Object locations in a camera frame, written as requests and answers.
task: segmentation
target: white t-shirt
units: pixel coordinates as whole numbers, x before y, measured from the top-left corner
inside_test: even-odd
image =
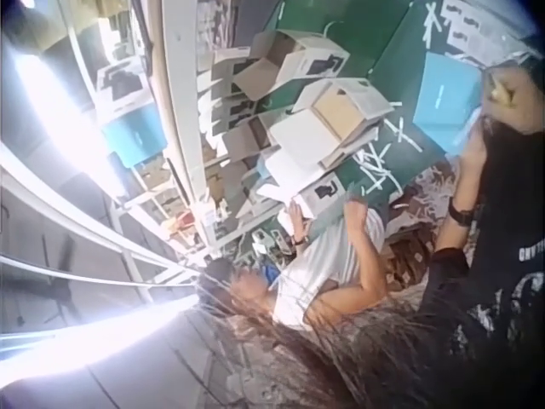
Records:
[[[365,231],[376,249],[384,245],[384,226],[378,213],[369,209]],[[272,318],[297,330],[309,330],[303,322],[308,306],[327,279],[339,287],[357,282],[359,263],[348,243],[344,219],[329,226],[278,278],[278,295]]]

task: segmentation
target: blue folder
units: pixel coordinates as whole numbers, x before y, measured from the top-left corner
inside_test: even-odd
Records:
[[[482,73],[469,64],[427,53],[413,123],[447,153],[463,149],[462,132],[480,106]]]

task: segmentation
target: pile of boxes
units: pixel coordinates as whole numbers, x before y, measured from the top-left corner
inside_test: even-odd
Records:
[[[393,110],[390,103],[364,78],[337,78],[349,53],[322,34],[263,32],[249,49],[223,56],[206,74],[210,86],[199,111],[209,108],[201,130],[217,156],[229,159],[222,169],[244,163],[259,176],[242,189],[246,202],[237,217],[292,199],[305,217],[317,217],[345,193],[331,171],[378,135],[373,125]],[[311,78],[293,106],[255,114],[261,98]],[[232,182],[242,184],[244,176],[240,170]]]

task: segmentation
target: hand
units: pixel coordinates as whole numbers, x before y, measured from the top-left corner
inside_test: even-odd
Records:
[[[460,167],[464,175],[480,176],[486,163],[487,152],[483,137],[483,121],[478,118],[469,131],[468,142],[460,155]]]
[[[543,130],[545,115],[543,93],[523,68],[492,68],[492,77],[500,82],[513,97],[509,106],[504,106],[491,98],[485,89],[482,101],[483,115],[502,122],[524,135]]]
[[[292,200],[288,206],[288,214],[290,215],[291,225],[293,226],[293,238],[295,241],[303,241],[308,236],[310,222],[305,222],[301,207]]]
[[[367,204],[363,201],[348,200],[344,205],[344,220],[347,224],[348,235],[365,231],[365,220],[367,219]]]

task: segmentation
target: long dark hair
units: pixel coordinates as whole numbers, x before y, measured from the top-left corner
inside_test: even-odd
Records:
[[[434,301],[433,314],[397,302],[363,312],[364,324],[348,320],[341,329],[313,333],[259,317],[278,346],[269,352],[275,364],[253,373],[280,397],[275,406],[250,397],[239,403],[315,409],[542,407],[542,294],[516,301],[516,313],[506,308],[495,315],[492,334],[441,299]]]

